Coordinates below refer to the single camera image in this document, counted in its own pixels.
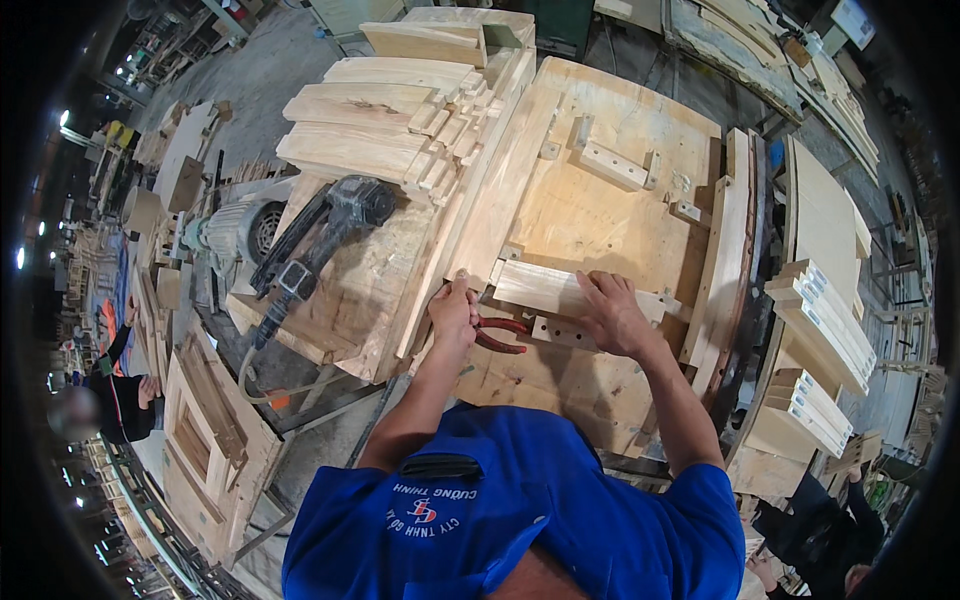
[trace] black jacket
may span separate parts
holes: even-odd
[[[107,354],[105,354],[105,356],[109,356],[111,365],[116,365],[117,360],[120,359],[120,354],[127,346],[129,337],[130,328],[126,325],[117,331],[113,343],[110,344]],[[113,444],[143,440],[150,435],[150,430],[154,428],[154,422],[156,421],[154,403],[151,402],[147,410],[140,410],[137,401],[141,378],[142,375],[136,377],[106,377],[97,368],[94,368],[93,373],[90,374],[87,387],[100,400],[100,433]],[[123,428],[120,427],[117,418],[118,403],[120,414],[123,416]]]
[[[872,563],[883,544],[883,522],[863,497],[862,481],[848,485],[847,504],[853,518],[835,500],[831,501],[814,518],[804,520],[804,527],[797,530],[795,543],[791,544],[792,551],[786,557],[779,557],[797,569],[797,574],[810,587],[810,597],[845,598],[847,571],[855,564]],[[811,536],[822,538],[815,561],[805,560],[802,550]],[[793,596],[777,585],[767,592],[767,597],[783,600]]]

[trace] concrete floor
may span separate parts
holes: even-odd
[[[597,27],[596,23],[594,25],[585,62],[613,72],[612,46],[616,74],[644,83],[660,43],[658,36],[633,26],[621,27],[616,24],[611,27],[608,38],[602,27]],[[191,106],[211,99],[230,100],[233,118],[216,133],[206,156],[206,170],[213,170],[220,149],[226,151],[225,172],[244,159],[274,158],[276,144],[292,127],[281,115],[283,107],[303,85],[320,81],[330,64],[339,58],[328,40],[313,37],[314,27],[313,19],[306,11],[274,9],[257,27],[243,49],[225,51],[207,58],[189,68],[172,84],[159,89],[153,101],[134,116],[135,126],[142,132],[151,130],[167,107],[177,100]],[[365,52],[361,49],[360,52],[370,54],[369,50]],[[350,53],[359,56],[356,50]],[[695,60],[668,60],[655,89],[667,96],[674,96],[676,90],[675,100],[719,123],[724,132],[730,127],[750,127],[770,110],[750,91],[732,84]],[[882,228],[892,222],[893,216],[885,189],[889,186],[899,191],[911,205],[913,200],[906,171],[885,115],[876,98],[868,96],[863,104],[867,128],[880,149],[880,186],[874,186],[859,166],[840,175],[838,180],[850,190],[868,226],[875,231],[875,239],[882,242],[889,252],[889,240]],[[808,118],[795,135],[828,169],[846,162],[849,156],[846,147],[816,117]],[[865,304],[877,309],[883,307],[883,296],[872,283],[870,274],[887,268],[879,254],[875,247],[871,265],[861,271],[859,285]],[[915,277],[900,277],[900,280],[902,285],[895,293],[896,299],[916,298],[919,295]],[[246,337],[239,336],[232,322],[223,314],[213,317],[204,314],[204,322],[219,340],[220,349],[231,366],[237,370],[243,352],[249,347],[249,334]],[[869,316],[869,310],[864,324],[875,348],[880,349],[884,343],[890,343],[889,333],[878,326],[876,318]],[[132,359],[137,360],[142,361],[142,356]],[[132,362],[132,368],[143,364]],[[276,342],[271,342],[269,348],[260,352],[256,370],[256,385],[261,390],[278,387],[290,389],[315,380],[318,374],[312,363]],[[909,384],[909,381],[903,381],[898,376],[896,385],[888,385],[887,374],[877,372],[871,380],[872,391],[868,398],[844,395],[840,404],[851,415],[855,431],[881,427],[895,432],[896,437],[897,431],[905,431],[904,414],[907,418],[909,416],[909,411],[902,410],[903,403],[913,401],[912,393],[905,391],[910,389]],[[337,390],[328,391],[324,397],[360,385],[361,382],[348,378],[337,386]],[[398,400],[404,389],[405,382],[397,386],[391,403]],[[283,414],[295,411],[300,402],[300,399],[295,399]],[[375,404],[375,401],[367,400],[341,417],[298,434],[276,473],[275,489],[281,500],[290,507],[299,506],[317,467],[342,466],[346,462],[370,420]],[[137,452],[148,467],[158,466],[158,443],[161,442],[162,437],[158,440],[152,437],[138,445]],[[270,511],[269,508],[258,507],[253,523],[260,527],[269,526],[270,519],[274,518]],[[289,526],[281,533],[288,531]],[[257,533],[251,528],[248,539]],[[284,537],[267,541],[240,562],[233,571],[234,576],[261,597],[279,598],[279,566],[285,545]],[[743,597],[754,596],[757,584],[756,577],[748,572]]]

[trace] hose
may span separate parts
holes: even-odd
[[[262,397],[253,397],[247,394],[247,368],[250,366],[250,363],[253,361],[253,356],[256,354],[256,348],[250,346],[250,349],[247,350],[247,355],[243,358],[243,364],[240,365],[240,374],[237,375],[237,388],[240,390],[240,395],[250,404],[266,404],[271,400],[277,400],[285,396],[292,396],[293,394],[299,394],[300,392],[309,392],[314,388],[319,388],[325,385],[329,385],[338,379],[342,379],[347,376],[346,371],[340,371],[337,374],[324,379],[323,381],[316,381],[310,385],[301,386],[293,390],[287,390],[279,394],[272,394],[269,396]]]

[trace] red-handled pliers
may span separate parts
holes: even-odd
[[[477,346],[486,348],[487,350],[493,350],[494,352],[502,352],[504,354],[522,354],[527,351],[526,346],[514,346],[512,344],[505,344],[503,342],[494,340],[494,338],[480,330],[482,327],[506,329],[507,331],[513,331],[514,333],[530,335],[529,325],[523,324],[520,321],[514,321],[513,319],[480,317],[480,321],[473,326],[473,328],[477,330]]]

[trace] person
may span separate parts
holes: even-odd
[[[127,317],[107,353],[116,365],[127,346],[130,329],[139,308],[133,296],[127,299]],[[50,427],[70,442],[86,440],[100,433],[113,444],[136,442],[163,428],[163,398],[160,382],[149,375],[115,377],[94,367],[81,386],[67,386],[54,394],[47,411]]]
[[[125,150],[135,148],[140,139],[140,132],[124,125],[122,121],[107,121],[101,126],[100,133],[107,137],[106,146],[114,145]]]
[[[577,280],[596,345],[645,371],[676,475],[667,492],[604,474],[553,413],[468,403],[443,413],[478,322],[461,272],[429,302],[434,346],[357,468],[317,470],[287,543],[287,599],[736,597],[743,528],[707,411],[633,282]]]
[[[883,543],[883,522],[863,497],[861,467],[847,474],[847,500],[853,517],[812,475],[804,474],[790,498],[793,515],[763,500],[754,528],[767,547],[797,569],[815,598],[846,598],[870,572]],[[767,597],[781,600],[789,594],[773,576],[769,561],[751,558],[747,567],[760,578]]]

